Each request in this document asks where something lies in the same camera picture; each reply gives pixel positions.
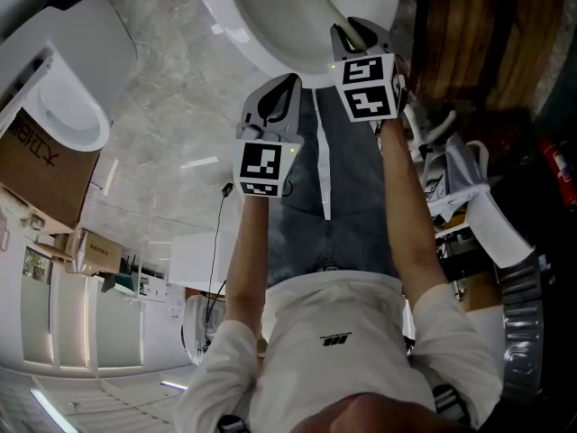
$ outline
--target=marble floor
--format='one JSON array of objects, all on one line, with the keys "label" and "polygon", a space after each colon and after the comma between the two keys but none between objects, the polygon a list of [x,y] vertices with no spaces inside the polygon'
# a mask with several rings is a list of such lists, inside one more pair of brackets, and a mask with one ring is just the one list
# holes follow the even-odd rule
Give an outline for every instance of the marble floor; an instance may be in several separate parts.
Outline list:
[{"label": "marble floor", "polygon": [[[138,62],[114,111],[81,225],[137,253],[147,241],[216,229],[221,188],[232,180],[229,148],[246,97],[268,76],[216,33],[201,0],[110,0],[136,45]],[[416,0],[401,0],[393,32],[408,59]],[[328,180],[321,146],[319,171]],[[191,161],[218,163],[187,168]],[[220,229],[238,229],[241,202],[224,202]],[[144,260],[163,270],[169,245]]]}]

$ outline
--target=white sink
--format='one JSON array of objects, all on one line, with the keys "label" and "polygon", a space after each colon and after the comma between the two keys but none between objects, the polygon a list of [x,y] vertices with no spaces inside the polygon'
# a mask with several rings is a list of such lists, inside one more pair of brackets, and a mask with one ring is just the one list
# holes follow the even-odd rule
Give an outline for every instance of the white sink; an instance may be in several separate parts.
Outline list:
[{"label": "white sink", "polygon": [[[334,21],[316,0],[203,0],[240,51],[272,77],[296,72],[305,88],[333,85]],[[345,16],[390,29],[398,0],[331,0]]]}]

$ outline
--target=jeans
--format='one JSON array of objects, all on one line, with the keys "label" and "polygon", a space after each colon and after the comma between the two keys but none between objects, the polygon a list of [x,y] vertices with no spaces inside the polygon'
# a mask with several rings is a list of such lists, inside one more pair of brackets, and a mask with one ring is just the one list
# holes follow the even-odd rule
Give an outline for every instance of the jeans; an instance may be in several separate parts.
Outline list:
[{"label": "jeans", "polygon": [[303,90],[298,134],[305,144],[288,177],[292,192],[269,199],[269,287],[327,268],[396,276],[371,126],[349,121],[336,88],[317,90],[316,100],[329,146],[332,219],[325,219],[317,171],[313,92]]}]

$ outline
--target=fire extinguisher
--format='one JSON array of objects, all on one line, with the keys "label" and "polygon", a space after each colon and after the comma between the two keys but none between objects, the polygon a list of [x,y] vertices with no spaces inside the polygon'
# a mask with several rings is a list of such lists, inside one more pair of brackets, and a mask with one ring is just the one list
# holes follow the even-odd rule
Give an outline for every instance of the fire extinguisher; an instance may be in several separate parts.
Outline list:
[{"label": "fire extinguisher", "polygon": [[557,178],[557,185],[559,186],[564,205],[568,208],[576,209],[577,190],[575,189],[571,167],[567,164],[567,160],[557,145],[551,140],[542,138],[540,144],[543,155]]}]

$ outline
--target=white t-shirt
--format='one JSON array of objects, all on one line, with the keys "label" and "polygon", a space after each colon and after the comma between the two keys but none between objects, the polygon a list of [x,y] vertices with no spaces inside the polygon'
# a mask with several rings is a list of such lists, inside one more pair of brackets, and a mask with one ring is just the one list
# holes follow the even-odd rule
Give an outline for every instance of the white t-shirt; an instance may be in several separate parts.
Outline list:
[{"label": "white t-shirt", "polygon": [[414,365],[452,385],[479,427],[502,388],[489,350],[444,284],[413,310],[417,341],[409,362],[400,289],[398,279],[351,271],[308,274],[270,288],[260,376],[252,331],[225,321],[179,400],[177,430],[214,433],[222,416],[234,414],[251,433],[289,433],[302,419],[360,392],[435,410],[431,387]]}]

